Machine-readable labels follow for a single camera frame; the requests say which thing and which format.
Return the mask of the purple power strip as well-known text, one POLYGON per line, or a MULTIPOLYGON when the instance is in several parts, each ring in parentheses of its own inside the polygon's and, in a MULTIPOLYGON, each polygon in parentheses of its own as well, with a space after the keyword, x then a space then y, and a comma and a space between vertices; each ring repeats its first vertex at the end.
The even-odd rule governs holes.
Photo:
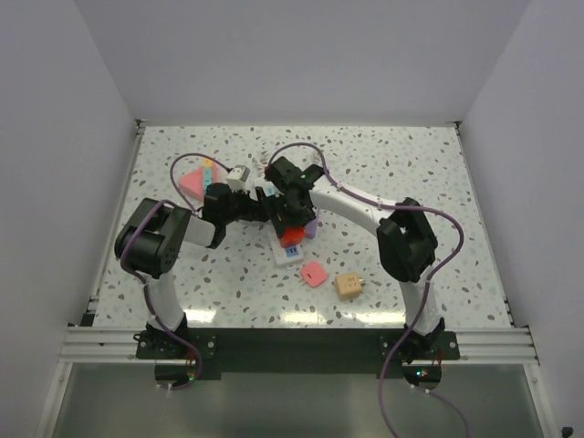
POLYGON ((304 230, 305 230, 305 237, 307 239, 314 239, 316 237, 316 233, 318 230, 318 218, 315 218, 314 220, 312 220, 308 224, 306 224, 304 227, 304 230))

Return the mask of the red cube plug adapter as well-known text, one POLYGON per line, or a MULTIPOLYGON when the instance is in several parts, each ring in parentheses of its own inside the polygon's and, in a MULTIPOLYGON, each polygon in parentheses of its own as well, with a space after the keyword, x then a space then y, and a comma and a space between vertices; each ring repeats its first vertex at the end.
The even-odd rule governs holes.
POLYGON ((288 248, 293 245, 299 245, 304 240, 305 235, 304 226, 288 227, 278 240, 283 248, 288 248))

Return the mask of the white multicolour power strip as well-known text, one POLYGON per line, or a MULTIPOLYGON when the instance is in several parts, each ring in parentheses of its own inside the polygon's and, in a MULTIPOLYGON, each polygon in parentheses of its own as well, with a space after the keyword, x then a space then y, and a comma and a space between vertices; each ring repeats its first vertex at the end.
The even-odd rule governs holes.
POLYGON ((269 234, 269 241, 277 267, 296 265, 304 260, 304 254, 299 245, 283 247, 274 233, 269 234))

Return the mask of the pink square plug adapter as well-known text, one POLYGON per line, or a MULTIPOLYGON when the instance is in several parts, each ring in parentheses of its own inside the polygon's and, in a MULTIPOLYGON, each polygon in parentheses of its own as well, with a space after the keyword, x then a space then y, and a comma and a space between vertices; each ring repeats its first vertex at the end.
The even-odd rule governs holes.
POLYGON ((314 288, 323 284, 328 279, 328 274, 317 261, 306 263, 300 268, 301 282, 314 288))

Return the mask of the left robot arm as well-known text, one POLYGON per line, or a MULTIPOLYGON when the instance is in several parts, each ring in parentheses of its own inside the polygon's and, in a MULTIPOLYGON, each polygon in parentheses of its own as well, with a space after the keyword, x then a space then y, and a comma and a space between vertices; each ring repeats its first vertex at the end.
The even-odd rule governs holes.
POLYGON ((122 227, 115 256, 122 270, 142 285, 147 325, 160 331, 156 345, 167 357, 179 358, 189 347, 189 336, 179 329, 185 324, 185 314, 172 274, 183 243, 215 249, 229 224, 266 222, 265 198, 260 189, 255 193, 235 191, 225 183, 213 183, 196 213, 168 200, 144 198, 122 227))

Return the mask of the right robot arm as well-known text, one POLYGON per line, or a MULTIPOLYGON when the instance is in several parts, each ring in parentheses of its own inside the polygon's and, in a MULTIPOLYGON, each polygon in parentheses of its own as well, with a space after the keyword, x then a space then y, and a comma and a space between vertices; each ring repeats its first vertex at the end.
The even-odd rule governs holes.
POLYGON ((265 179, 276 193, 258 199, 283 247, 292 245, 292 232, 314 221, 318 210, 337 214, 376 237, 381 266, 400 285, 408 351, 419 359, 435 352, 444 331, 429 281, 438 242, 421 206, 412 198, 395 205, 374 199, 335 182, 317 164, 301 170, 285 157, 266 166, 265 179))

